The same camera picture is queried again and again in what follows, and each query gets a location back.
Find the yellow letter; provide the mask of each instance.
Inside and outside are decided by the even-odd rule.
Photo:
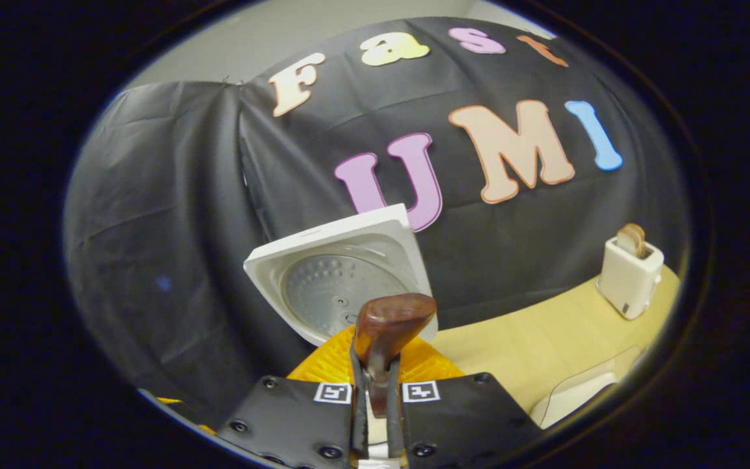
[[[536,184],[538,157],[542,162],[540,178],[546,184],[559,184],[575,175],[548,120],[548,109],[539,101],[517,103],[519,133],[484,106],[461,107],[450,113],[449,119],[473,140],[485,172],[482,200],[488,204],[511,199],[519,192],[517,181],[505,171],[503,159],[530,188]]]
[[[429,53],[430,48],[420,45],[413,35],[407,33],[384,33],[366,39],[361,44],[366,65],[378,66],[393,63],[399,59],[417,59]]]
[[[314,65],[324,62],[325,59],[324,54],[313,53],[268,80],[268,83],[273,83],[274,89],[277,90],[277,107],[273,110],[274,117],[284,115],[309,100],[312,92],[301,90],[300,83],[313,85],[318,79],[318,71]]]

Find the inner lid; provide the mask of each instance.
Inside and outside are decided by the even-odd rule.
[[[292,314],[327,337],[355,324],[367,301],[408,291],[388,270],[345,255],[300,259],[283,276],[283,298]]]

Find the brown handle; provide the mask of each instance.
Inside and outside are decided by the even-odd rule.
[[[376,418],[386,416],[389,363],[436,314],[426,294],[405,293],[368,301],[357,315],[352,347],[372,377],[369,401]]]

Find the black cloth backdrop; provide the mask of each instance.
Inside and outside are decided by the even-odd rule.
[[[447,35],[475,27],[504,54],[465,50]],[[383,66],[361,42],[411,33],[431,48]],[[568,68],[517,39],[551,48]],[[312,96],[274,118],[268,78],[311,53]],[[524,184],[482,201],[482,167],[467,133],[447,120],[483,105],[517,128],[516,104],[545,103],[575,176]],[[580,121],[587,101],[623,166],[604,172]],[[676,272],[687,252],[684,181],[667,136],[633,90],[562,38],[486,21],[414,18],[336,36],[244,85],[160,83],[120,93],[78,158],[64,211],[65,258],[83,320],[135,386],[185,401],[217,427],[264,374],[284,376],[313,350],[262,299],[242,270],[261,244],[355,214],[334,167],[378,155],[387,204],[413,206],[413,186],[386,146],[430,134],[443,211],[417,233],[441,329],[497,317],[596,276],[604,241],[639,223]]]

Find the wooden table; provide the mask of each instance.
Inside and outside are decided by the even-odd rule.
[[[678,293],[665,266],[646,311],[625,320],[595,279],[520,311],[442,330],[431,344],[466,374],[494,375],[526,412],[568,377],[655,339]]]

